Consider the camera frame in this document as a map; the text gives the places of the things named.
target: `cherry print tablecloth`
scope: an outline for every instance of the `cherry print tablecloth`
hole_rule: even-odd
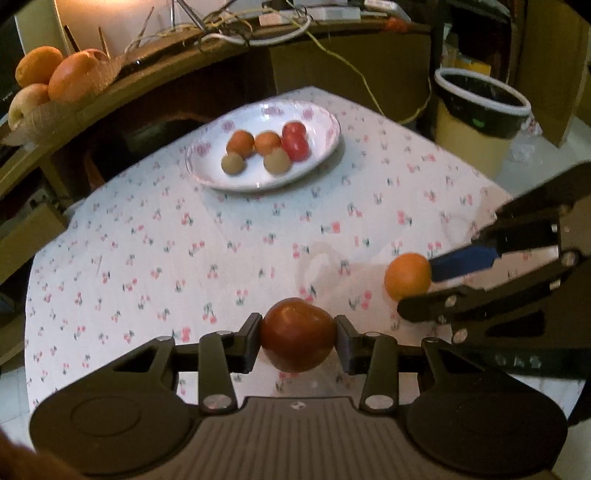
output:
[[[76,211],[69,228],[35,257],[28,288],[25,361],[31,408],[125,352],[160,335],[197,342],[238,330],[250,312],[302,297],[361,332],[418,345],[449,339],[448,327],[412,325],[384,292],[397,255],[441,254],[493,220],[509,196],[431,142],[354,103],[315,88],[289,93],[337,115],[342,140],[320,168],[262,196],[199,186],[185,166],[193,132],[157,151]],[[223,128],[212,123],[209,128]],[[514,254],[465,281],[491,286],[555,256]],[[197,375],[178,394],[197,398]],[[336,354],[300,375],[277,371],[261,352],[253,373],[233,375],[246,395],[351,395],[363,378],[340,369]],[[569,412],[582,384],[528,380]],[[401,378],[401,401],[418,394]]]

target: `screw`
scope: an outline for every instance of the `screw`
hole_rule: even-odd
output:
[[[365,399],[365,406],[371,410],[386,410],[394,405],[394,400],[387,395],[370,395]]]
[[[445,301],[445,307],[447,309],[450,309],[454,306],[456,306],[456,302],[457,302],[457,295],[450,295],[447,300]]]
[[[468,338],[468,330],[463,328],[453,334],[453,343],[464,343]]]
[[[302,410],[306,407],[306,404],[301,400],[295,401],[290,405],[291,408],[294,410]]]
[[[560,263],[565,267],[574,267],[577,264],[577,260],[578,257],[575,252],[566,252],[560,259]]]
[[[224,408],[228,408],[231,404],[232,399],[223,393],[208,395],[203,399],[203,405],[209,410],[223,410]]]

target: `trash can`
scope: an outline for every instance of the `trash can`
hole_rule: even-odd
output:
[[[440,68],[435,81],[440,98],[435,143],[494,178],[530,116],[529,101],[514,88],[468,70]]]

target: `orange fruit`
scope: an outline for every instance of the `orange fruit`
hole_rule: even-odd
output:
[[[431,265],[416,253],[400,255],[390,263],[384,275],[386,292],[395,301],[423,295],[430,285]]]
[[[255,139],[252,134],[245,130],[236,130],[226,145],[226,152],[237,153],[242,158],[247,158],[252,153],[254,144]]]
[[[276,148],[281,147],[281,137],[275,132],[263,132],[255,138],[255,150],[260,156],[268,155]]]
[[[33,83],[47,85],[63,60],[64,56],[55,47],[34,48],[18,62],[14,77],[22,88]]]

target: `white plate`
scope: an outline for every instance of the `white plate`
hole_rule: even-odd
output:
[[[224,173],[222,157],[226,154],[226,144],[234,131],[246,130],[257,136],[271,130],[281,135],[283,125],[294,120],[306,126],[310,145],[307,160],[294,162],[289,172],[273,176],[265,170],[262,157],[254,154],[246,160],[246,169],[241,174],[230,176]],[[339,138],[339,121],[315,103],[291,100],[253,103],[195,130],[191,136],[191,146],[187,149],[187,169],[199,183],[213,189],[233,192],[274,189],[314,170],[335,150]]]

